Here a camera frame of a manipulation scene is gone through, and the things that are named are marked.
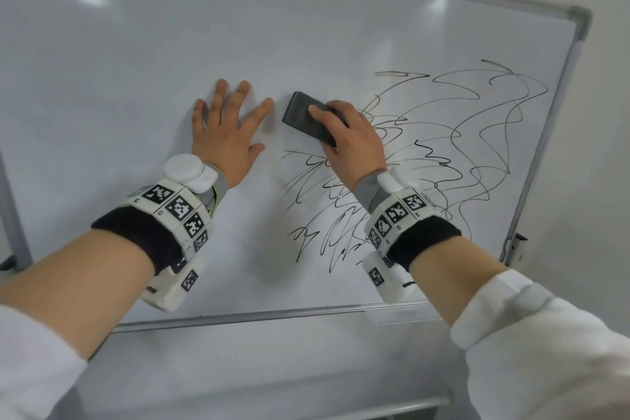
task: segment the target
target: gray plastic corner cap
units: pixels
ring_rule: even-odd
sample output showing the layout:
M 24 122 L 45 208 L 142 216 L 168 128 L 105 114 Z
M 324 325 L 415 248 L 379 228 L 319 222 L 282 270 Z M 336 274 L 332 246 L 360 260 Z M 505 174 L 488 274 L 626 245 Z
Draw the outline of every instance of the gray plastic corner cap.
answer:
M 583 41 L 588 35 L 593 22 L 593 11 L 581 5 L 572 5 L 569 8 L 568 19 L 575 22 L 574 41 Z

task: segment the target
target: white wrist device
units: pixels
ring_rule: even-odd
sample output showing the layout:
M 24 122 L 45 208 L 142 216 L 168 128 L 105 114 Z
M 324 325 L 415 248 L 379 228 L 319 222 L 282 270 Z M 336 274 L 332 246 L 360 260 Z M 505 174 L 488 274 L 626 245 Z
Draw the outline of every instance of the white wrist device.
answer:
M 212 219 L 200 195 L 212 190 L 215 170 L 195 155 L 176 155 L 164 164 L 157 184 L 131 194 L 122 206 L 133 206 L 153 216 L 173 234 L 181 247 L 181 260 L 155 276 L 140 298 L 165 312 L 181 305 L 203 269 L 197 252 L 212 235 Z
M 383 301 L 391 304 L 424 298 L 411 275 L 387 260 L 390 247 L 415 223 L 430 216 L 442 217 L 436 205 L 399 166 L 377 176 L 381 188 L 390 196 L 371 214 L 364 232 L 376 252 L 362 261 L 370 281 Z

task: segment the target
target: person's left arm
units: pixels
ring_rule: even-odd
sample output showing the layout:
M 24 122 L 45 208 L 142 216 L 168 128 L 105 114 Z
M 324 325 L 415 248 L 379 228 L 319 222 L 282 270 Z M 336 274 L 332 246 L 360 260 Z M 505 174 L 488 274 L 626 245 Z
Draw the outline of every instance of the person's left arm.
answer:
M 197 100 L 193 111 L 192 153 L 221 170 L 228 188 L 264 150 L 249 144 L 273 101 L 265 99 L 239 128 L 249 88 L 241 82 L 224 110 L 227 82 L 219 80 L 209 108 Z M 92 229 L 0 284 L 0 413 L 48 415 L 155 273 L 137 244 Z

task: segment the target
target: person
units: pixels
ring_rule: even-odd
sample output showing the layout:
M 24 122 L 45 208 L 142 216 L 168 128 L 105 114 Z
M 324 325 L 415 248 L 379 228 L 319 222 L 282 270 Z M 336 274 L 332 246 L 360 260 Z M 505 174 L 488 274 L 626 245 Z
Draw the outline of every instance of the person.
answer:
M 241 82 L 222 116 L 227 82 L 219 80 L 207 122 L 202 100 L 192 115 L 192 153 L 220 170 L 227 187 L 238 185 L 264 150 L 249 144 L 273 101 L 264 100 L 239 128 L 248 91 Z M 335 138 L 336 147 L 324 144 L 324 152 L 356 193 L 387 169 L 383 145 L 351 104 L 329 105 L 347 125 L 331 112 L 309 112 Z M 446 238 L 405 267 L 466 351 L 469 394 L 482 418 L 630 417 L 630 339 L 460 235 Z M 50 413 L 156 274 L 148 250 L 93 228 L 0 285 L 0 417 Z

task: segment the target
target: hand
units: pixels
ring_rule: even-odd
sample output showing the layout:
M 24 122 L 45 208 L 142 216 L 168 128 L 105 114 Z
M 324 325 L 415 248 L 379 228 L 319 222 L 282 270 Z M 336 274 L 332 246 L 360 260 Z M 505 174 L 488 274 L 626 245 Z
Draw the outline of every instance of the hand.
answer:
M 208 110 L 208 123 L 205 129 L 203 127 L 203 109 L 206 108 L 206 103 L 203 100 L 197 100 L 195 109 L 193 109 L 193 148 L 191 153 L 198 156 L 204 163 L 215 165 L 223 171 L 227 178 L 228 188 L 232 188 L 242 181 L 249 173 L 256 157 L 264 150 L 262 143 L 251 146 L 249 143 L 264 117 L 272 109 L 273 100 L 271 98 L 265 98 L 238 128 L 241 105 L 250 88 L 249 82 L 239 83 L 238 88 L 228 100 L 225 114 L 221 119 L 227 82 L 223 79 L 218 80 Z
M 348 102 L 335 100 L 328 106 L 341 112 L 348 126 L 329 111 L 309 106 L 311 116 L 324 124 L 337 142 L 333 148 L 322 143 L 324 153 L 336 175 L 352 192 L 359 180 L 376 170 L 387 170 L 383 143 L 363 113 Z

